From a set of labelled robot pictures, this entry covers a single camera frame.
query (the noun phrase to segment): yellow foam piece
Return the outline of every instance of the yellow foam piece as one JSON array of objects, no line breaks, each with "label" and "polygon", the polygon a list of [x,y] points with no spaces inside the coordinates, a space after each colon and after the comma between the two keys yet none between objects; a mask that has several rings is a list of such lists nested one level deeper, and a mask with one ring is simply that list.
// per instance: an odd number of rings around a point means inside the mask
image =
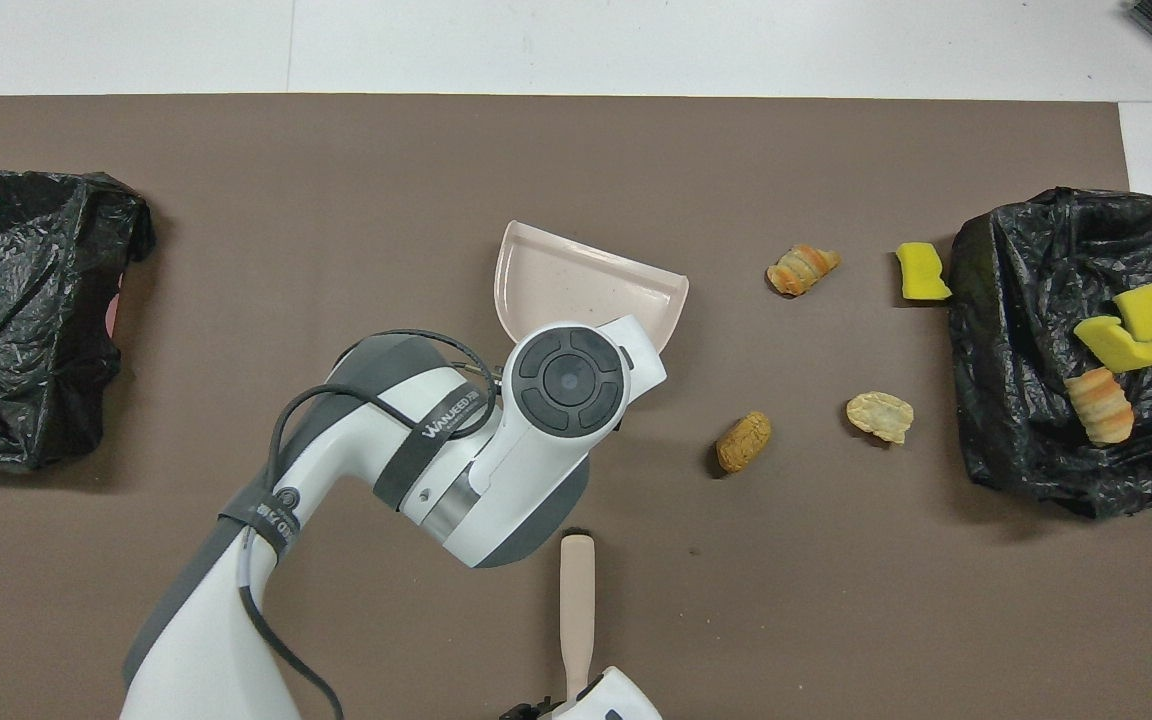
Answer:
[{"label": "yellow foam piece", "polygon": [[1152,340],[1139,342],[1114,314],[1098,314],[1074,325],[1074,334],[1112,373],[1152,365]]},{"label": "yellow foam piece", "polygon": [[905,300],[946,300],[950,288],[941,279],[941,256],[931,242],[902,242],[900,259],[901,295]]},{"label": "yellow foam piece", "polygon": [[1114,302],[1132,338],[1138,341],[1152,340],[1152,283],[1117,293]]}]

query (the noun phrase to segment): black plastic bag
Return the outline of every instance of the black plastic bag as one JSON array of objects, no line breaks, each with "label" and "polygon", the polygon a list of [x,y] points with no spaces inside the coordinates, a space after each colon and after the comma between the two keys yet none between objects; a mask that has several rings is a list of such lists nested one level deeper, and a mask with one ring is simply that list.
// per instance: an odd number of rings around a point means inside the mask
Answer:
[{"label": "black plastic bag", "polygon": [[120,362],[106,309],[154,243],[147,205],[115,179],[0,172],[0,464],[99,445]]},{"label": "black plastic bag", "polygon": [[1152,506],[1152,366],[1116,374],[1124,442],[1096,447],[1064,379],[1100,366],[1074,336],[1112,297],[1152,282],[1152,197],[1056,188],[969,220],[948,286],[958,440],[975,483],[1091,518]]}]

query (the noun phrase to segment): velcro strap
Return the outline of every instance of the velcro strap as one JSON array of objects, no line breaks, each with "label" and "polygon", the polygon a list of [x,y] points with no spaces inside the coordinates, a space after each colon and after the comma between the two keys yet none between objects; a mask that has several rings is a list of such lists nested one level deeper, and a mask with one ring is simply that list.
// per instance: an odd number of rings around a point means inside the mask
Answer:
[{"label": "velcro strap", "polygon": [[374,492],[381,502],[397,510],[399,503],[407,497],[407,491],[416,484],[416,479],[420,478],[420,473],[424,473],[430,462],[434,461],[447,438],[485,404],[483,391],[471,382],[462,382],[460,387],[447,393],[444,401],[434,406],[434,409],[420,419],[420,424],[407,433],[407,439],[376,478],[371,492]]},{"label": "velcro strap", "polygon": [[248,484],[238,491],[220,510],[221,518],[237,520],[256,530],[274,548],[279,560],[283,559],[291,544],[301,535],[301,521],[278,497],[271,495],[259,483]]}]

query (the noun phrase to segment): brown mat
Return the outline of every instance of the brown mat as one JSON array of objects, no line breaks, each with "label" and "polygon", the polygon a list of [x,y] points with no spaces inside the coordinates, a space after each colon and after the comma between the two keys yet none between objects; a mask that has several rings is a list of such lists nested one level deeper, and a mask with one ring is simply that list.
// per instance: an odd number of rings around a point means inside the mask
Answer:
[{"label": "brown mat", "polygon": [[[1112,105],[0,97],[0,168],[108,172],[161,238],[127,278],[100,450],[0,475],[0,717],[116,714],[141,621],[342,348],[425,327],[503,361],[515,218],[691,278],[669,381],[571,517],[598,538],[594,666],[669,720],[1152,717],[1152,511],[970,486],[945,311],[902,304],[890,255],[1044,188],[1126,188]],[[844,265],[782,300],[761,273],[795,242]],[[915,406],[905,447],[846,425],[867,389]],[[772,446],[712,479],[751,409]],[[558,541],[468,570],[369,495],[339,484],[268,602],[348,715],[561,694]]]}]

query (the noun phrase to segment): wooden handle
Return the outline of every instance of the wooden handle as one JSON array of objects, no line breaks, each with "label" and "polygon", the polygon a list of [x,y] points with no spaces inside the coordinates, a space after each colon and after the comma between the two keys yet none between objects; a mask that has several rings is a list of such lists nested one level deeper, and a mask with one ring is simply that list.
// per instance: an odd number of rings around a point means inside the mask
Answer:
[{"label": "wooden handle", "polygon": [[594,659],[594,538],[567,536],[558,568],[558,637],[567,670],[567,700],[589,684]]}]

